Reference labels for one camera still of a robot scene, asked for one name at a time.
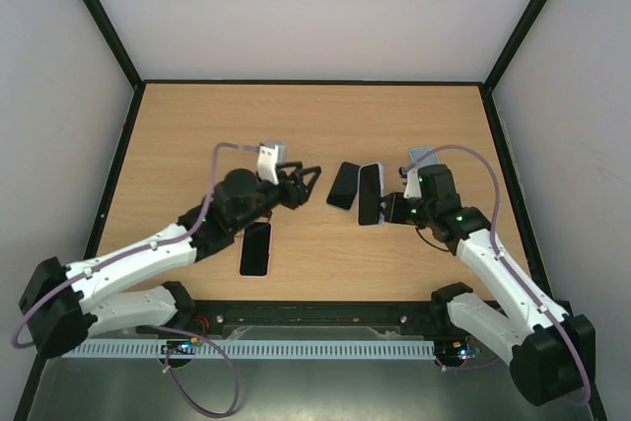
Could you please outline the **teal phone black screen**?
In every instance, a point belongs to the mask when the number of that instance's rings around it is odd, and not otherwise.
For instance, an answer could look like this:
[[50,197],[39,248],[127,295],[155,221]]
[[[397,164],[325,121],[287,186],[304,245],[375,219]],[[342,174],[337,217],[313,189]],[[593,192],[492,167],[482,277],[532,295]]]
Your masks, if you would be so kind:
[[342,162],[326,197],[326,204],[339,210],[349,211],[358,190],[360,167],[350,162]]

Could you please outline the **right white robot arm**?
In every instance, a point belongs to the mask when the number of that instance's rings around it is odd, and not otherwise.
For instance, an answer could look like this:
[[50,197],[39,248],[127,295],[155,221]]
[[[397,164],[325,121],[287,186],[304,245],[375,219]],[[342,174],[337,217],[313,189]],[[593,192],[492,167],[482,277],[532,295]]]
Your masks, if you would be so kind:
[[581,390],[592,394],[596,330],[548,296],[512,258],[496,233],[496,219],[462,205],[445,165],[400,169],[405,189],[384,199],[389,223],[429,229],[471,269],[498,304],[493,309],[458,282],[431,295],[430,322],[439,332],[457,328],[489,348],[509,369],[521,395],[540,406]]

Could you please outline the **light blue phone case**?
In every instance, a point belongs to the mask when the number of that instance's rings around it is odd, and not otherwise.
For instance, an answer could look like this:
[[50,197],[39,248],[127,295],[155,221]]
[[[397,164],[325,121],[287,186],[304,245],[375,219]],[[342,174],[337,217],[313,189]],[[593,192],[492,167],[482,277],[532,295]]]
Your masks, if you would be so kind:
[[410,161],[417,167],[427,167],[437,165],[440,160],[437,153],[433,152],[431,146],[418,146],[409,150]]

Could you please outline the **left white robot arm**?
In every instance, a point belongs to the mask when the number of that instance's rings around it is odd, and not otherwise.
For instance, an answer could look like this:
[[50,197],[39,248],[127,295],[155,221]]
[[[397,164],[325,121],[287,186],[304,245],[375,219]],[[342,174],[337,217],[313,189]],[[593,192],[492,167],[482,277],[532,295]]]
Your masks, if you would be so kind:
[[97,322],[89,310],[105,298],[223,250],[278,205],[304,205],[321,174],[300,162],[276,170],[276,181],[246,169],[230,171],[176,223],[119,252],[67,265],[55,257],[42,261],[19,302],[37,353],[52,358],[83,342]]

